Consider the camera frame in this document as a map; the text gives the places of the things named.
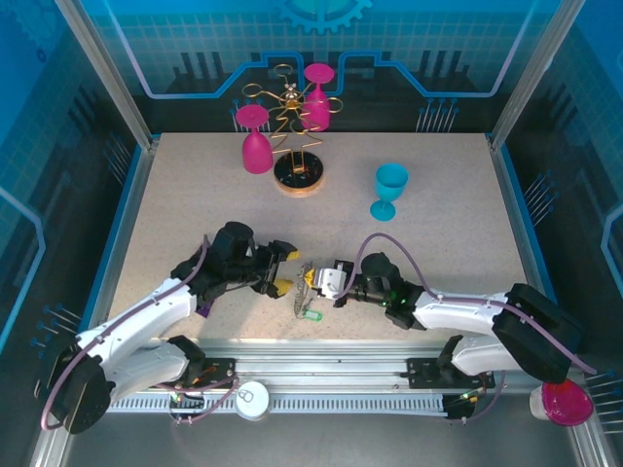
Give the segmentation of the metal key plate with rings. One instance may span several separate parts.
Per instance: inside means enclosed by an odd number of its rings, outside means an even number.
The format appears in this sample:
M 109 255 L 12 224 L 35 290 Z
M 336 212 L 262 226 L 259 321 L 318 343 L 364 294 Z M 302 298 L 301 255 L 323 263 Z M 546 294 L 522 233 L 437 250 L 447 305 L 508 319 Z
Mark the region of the metal key plate with rings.
M 298 275 L 297 275 L 296 293 L 294 296 L 294 305 L 293 305 L 293 311 L 297 319 L 303 319 L 303 311 L 306 309 L 306 308 L 303 308 L 303 301 L 307 295 L 308 287 L 306 285 L 307 280 L 303 277 L 303 274 L 309 269 L 314 269 L 312 262 L 304 263 L 300 267 Z

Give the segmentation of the teal plastic goblet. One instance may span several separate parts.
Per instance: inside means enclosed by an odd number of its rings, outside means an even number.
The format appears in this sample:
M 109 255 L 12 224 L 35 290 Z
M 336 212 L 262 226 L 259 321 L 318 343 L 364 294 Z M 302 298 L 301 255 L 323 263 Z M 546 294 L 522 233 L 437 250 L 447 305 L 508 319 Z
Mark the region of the teal plastic goblet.
M 408 171 L 398 163 L 385 163 L 377 169 L 376 194 L 379 199 L 370 207 L 373 218 L 388 222 L 395 216 L 393 203 L 401 197 L 408 181 Z

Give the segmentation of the pink plastic goblet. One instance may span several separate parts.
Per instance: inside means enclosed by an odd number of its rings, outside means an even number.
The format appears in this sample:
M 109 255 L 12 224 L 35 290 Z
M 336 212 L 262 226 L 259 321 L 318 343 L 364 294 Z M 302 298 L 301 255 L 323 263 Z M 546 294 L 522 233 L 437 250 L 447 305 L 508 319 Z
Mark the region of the pink plastic goblet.
M 322 86 L 330 83 L 335 73 L 323 63 L 313 63 L 305 69 L 305 78 L 312 84 L 312 90 L 305 97 L 302 108 L 302 124 L 309 131 L 320 132 L 329 127 L 330 104 Z
M 240 126 L 250 130 L 241 147 L 244 169 L 251 174 L 262 174 L 271 170 L 274 164 L 272 145 L 259 131 L 269 120 L 268 111 L 261 105 L 247 104 L 237 111 L 236 120 Z

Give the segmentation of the round white can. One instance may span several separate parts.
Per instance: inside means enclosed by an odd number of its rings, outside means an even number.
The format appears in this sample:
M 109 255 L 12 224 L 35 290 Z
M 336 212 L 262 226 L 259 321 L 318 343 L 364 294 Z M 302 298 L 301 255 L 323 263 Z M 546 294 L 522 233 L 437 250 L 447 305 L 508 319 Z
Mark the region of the round white can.
M 235 410 L 246 420 L 260 420 L 269 411 L 269 404 L 270 393 L 259 381 L 248 381 L 237 390 Z

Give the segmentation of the white cup with pink lid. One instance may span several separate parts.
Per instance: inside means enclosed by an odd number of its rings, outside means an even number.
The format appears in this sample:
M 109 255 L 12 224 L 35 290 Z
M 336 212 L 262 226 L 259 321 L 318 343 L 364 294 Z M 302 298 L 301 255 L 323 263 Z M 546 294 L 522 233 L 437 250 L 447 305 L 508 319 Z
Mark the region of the white cup with pink lid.
M 531 414 L 539 420 L 572 427 L 586 422 L 594 413 L 593 401 L 577 383 L 542 383 L 530 395 Z

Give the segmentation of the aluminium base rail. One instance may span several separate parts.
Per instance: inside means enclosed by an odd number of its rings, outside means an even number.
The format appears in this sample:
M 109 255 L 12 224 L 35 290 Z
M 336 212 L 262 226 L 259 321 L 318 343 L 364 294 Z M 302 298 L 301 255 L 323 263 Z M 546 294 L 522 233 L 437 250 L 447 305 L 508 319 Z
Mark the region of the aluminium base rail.
M 273 392 L 406 392 L 401 375 L 409 358 L 436 358 L 440 341 L 310 341 L 195 339 L 207 355 L 237 360 L 244 382 L 259 380 Z

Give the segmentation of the aluminium side rail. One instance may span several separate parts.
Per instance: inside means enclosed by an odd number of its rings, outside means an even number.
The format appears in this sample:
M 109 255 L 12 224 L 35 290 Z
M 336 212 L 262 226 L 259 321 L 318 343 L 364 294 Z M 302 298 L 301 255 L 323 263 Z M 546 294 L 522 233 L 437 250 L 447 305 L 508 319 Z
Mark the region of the aluminium side rail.
M 548 299 L 556 302 L 557 297 L 532 225 L 524 192 L 508 150 L 505 146 L 496 149 L 491 142 L 489 145 L 526 280 Z M 568 428 L 567 431 L 574 458 L 572 467 L 616 467 L 616 457 L 612 454 L 595 415 L 588 422 Z
M 95 327 L 108 317 L 159 142 L 160 137 L 154 136 L 148 149 L 137 150 L 132 157 L 79 331 Z M 68 441 L 64 430 L 42 431 L 28 467 L 60 467 Z

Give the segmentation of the aluminium frame post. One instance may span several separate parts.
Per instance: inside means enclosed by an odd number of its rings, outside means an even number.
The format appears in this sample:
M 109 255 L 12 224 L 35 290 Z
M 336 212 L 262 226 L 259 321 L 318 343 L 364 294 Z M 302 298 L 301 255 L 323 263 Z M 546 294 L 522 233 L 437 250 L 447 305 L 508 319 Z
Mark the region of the aluminium frame post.
M 490 150 L 499 152 L 534 91 L 563 44 L 586 0 L 561 0 L 537 44 L 531 59 L 511 93 L 490 137 Z
M 114 60 L 79 0 L 54 0 L 137 144 L 150 151 L 153 137 Z

